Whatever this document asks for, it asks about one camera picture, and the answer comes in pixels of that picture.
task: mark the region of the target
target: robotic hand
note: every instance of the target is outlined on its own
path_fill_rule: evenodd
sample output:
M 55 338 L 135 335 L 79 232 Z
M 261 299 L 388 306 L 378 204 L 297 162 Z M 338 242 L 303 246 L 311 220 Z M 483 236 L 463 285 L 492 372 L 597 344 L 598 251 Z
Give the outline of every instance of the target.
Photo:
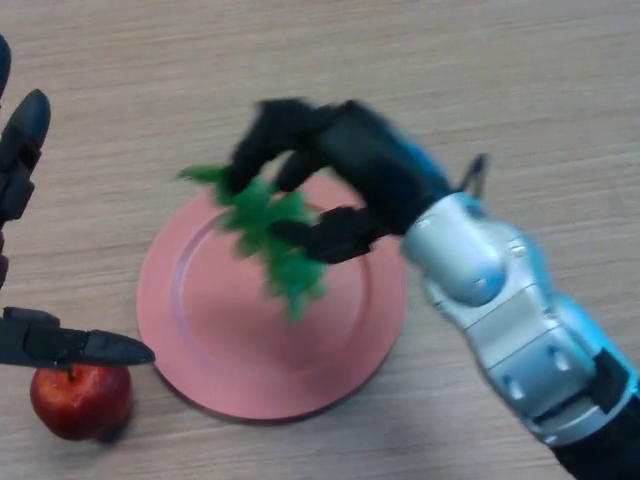
M 0 97 L 9 79 L 11 50 L 0 35 Z M 40 90 L 29 93 L 13 112 L 0 135 L 0 254 L 2 228 L 22 217 L 34 191 L 31 182 L 49 130 L 49 100 Z M 0 255 L 0 288 L 9 262 Z M 39 310 L 7 307 L 0 317 L 0 364 L 69 368 L 90 365 L 140 365 L 155 360 L 138 340 L 99 330 L 60 328 L 60 320 Z
M 270 100 L 233 154 L 228 187 L 243 190 L 288 151 L 276 188 L 291 191 L 330 167 L 366 207 L 330 210 L 314 226 L 276 222 L 274 234 L 326 263 L 366 254 L 382 236 L 401 237 L 427 297 L 465 337 L 488 385 L 560 464 L 578 480 L 640 478 L 636 369 L 554 289 L 536 243 L 487 211 L 483 155 L 452 187 L 419 147 L 362 103 Z

